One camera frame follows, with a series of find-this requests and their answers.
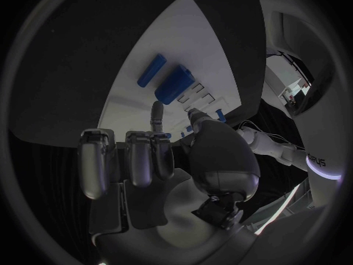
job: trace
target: glowing light strip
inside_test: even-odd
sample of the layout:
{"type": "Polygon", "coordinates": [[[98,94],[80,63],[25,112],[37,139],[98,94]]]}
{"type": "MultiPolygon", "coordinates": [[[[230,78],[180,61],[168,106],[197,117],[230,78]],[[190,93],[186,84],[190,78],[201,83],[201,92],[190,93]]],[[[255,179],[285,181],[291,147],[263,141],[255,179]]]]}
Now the glowing light strip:
{"type": "Polygon", "coordinates": [[[277,212],[264,224],[262,225],[261,228],[259,228],[255,234],[259,235],[261,234],[261,232],[264,230],[264,228],[271,222],[273,222],[274,220],[276,220],[276,218],[282,213],[282,211],[284,210],[284,208],[288,205],[288,203],[291,201],[291,199],[293,198],[294,194],[297,192],[299,185],[297,185],[292,192],[289,194],[289,196],[287,197],[287,199],[283,202],[282,206],[280,206],[280,208],[277,210],[277,212]]]}
{"type": "Polygon", "coordinates": [[[341,175],[328,175],[323,172],[320,172],[316,167],[313,165],[313,163],[310,161],[310,159],[307,157],[307,164],[309,168],[316,174],[318,174],[320,177],[323,178],[328,178],[329,180],[339,180],[341,178],[341,175]]]}

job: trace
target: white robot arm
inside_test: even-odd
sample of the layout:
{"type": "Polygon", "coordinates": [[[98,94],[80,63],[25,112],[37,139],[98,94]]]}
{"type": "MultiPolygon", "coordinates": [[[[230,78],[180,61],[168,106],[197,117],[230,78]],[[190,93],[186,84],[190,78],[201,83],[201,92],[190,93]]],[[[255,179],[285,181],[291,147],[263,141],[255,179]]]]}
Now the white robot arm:
{"type": "Polygon", "coordinates": [[[264,132],[249,127],[242,127],[237,130],[237,133],[245,139],[255,154],[268,155],[283,165],[294,165],[303,171],[308,171],[305,161],[307,154],[304,150],[297,150],[295,145],[276,143],[264,132]]]}

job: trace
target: wire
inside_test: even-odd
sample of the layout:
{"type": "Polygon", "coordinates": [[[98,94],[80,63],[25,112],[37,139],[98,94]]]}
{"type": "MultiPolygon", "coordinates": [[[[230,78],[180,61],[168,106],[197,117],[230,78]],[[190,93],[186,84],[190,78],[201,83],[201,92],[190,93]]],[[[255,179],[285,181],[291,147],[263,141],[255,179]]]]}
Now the wire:
{"type": "Polygon", "coordinates": [[[239,125],[239,129],[241,129],[246,123],[252,124],[254,127],[256,127],[256,128],[258,129],[258,131],[260,131],[260,132],[262,132],[262,133],[264,133],[264,134],[267,134],[269,137],[274,137],[274,138],[283,140],[283,141],[285,141],[286,143],[292,144],[292,145],[294,145],[294,146],[296,146],[296,147],[298,147],[298,148],[300,148],[300,149],[305,150],[305,148],[304,148],[303,146],[299,146],[299,145],[293,144],[293,143],[291,143],[290,141],[286,140],[283,136],[281,136],[281,135],[279,135],[279,134],[270,134],[269,132],[263,131],[262,129],[260,129],[256,124],[254,124],[254,123],[253,123],[252,121],[250,121],[250,120],[245,120],[245,121],[241,122],[240,125],[239,125]]]}

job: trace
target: blue object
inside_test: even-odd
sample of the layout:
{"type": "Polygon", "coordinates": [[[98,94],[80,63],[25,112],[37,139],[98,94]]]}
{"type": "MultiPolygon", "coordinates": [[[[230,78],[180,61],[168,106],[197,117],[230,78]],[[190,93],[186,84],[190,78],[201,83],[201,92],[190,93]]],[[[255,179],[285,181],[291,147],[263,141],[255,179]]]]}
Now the blue object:
{"type": "Polygon", "coordinates": [[[168,105],[194,82],[195,78],[192,76],[191,72],[183,65],[178,65],[156,89],[155,95],[160,102],[168,105]]]}
{"type": "Polygon", "coordinates": [[[225,117],[224,117],[224,115],[223,115],[222,109],[218,109],[218,110],[216,111],[216,113],[218,114],[218,118],[219,118],[219,120],[220,120],[221,122],[225,122],[225,121],[226,121],[226,119],[225,119],[225,117]]]}
{"type": "Polygon", "coordinates": [[[140,87],[146,87],[151,79],[156,75],[156,73],[163,67],[166,63],[166,59],[162,54],[158,54],[154,60],[150,63],[146,71],[140,76],[137,84],[140,87]]]}

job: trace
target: black background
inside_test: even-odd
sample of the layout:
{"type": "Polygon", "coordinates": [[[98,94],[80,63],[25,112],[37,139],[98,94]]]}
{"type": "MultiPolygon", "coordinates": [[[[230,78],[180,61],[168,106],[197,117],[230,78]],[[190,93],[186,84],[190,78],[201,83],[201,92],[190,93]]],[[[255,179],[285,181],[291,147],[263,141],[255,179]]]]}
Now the black background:
{"type": "MultiPolygon", "coordinates": [[[[21,22],[38,1],[39,0],[1,0],[1,60],[4,59],[5,53],[21,22]]],[[[331,21],[344,37],[344,40],[347,40],[347,48],[350,48],[352,45],[352,40],[349,34],[352,32],[350,11],[351,1],[352,0],[316,0],[321,9],[326,12],[328,16],[330,16],[331,21]]],[[[7,260],[12,264],[22,264],[23,262],[36,262],[36,264],[43,264],[39,256],[29,246],[28,242],[23,239],[20,232],[16,229],[16,225],[6,214],[5,206],[1,206],[1,209],[3,218],[3,248],[1,250],[1,262],[5,264],[5,260],[7,260]]],[[[334,254],[337,258],[343,258],[345,254],[349,253],[349,246],[351,245],[351,242],[349,238],[345,239],[343,236],[349,233],[351,220],[352,216],[348,214],[345,218],[346,222],[341,225],[340,229],[338,229],[338,234],[335,240],[332,241],[332,243],[335,243],[336,246],[333,247],[330,254],[334,254]]],[[[339,263],[339,261],[333,262],[333,260],[329,257],[330,256],[323,256],[321,264],[339,263]]]]}

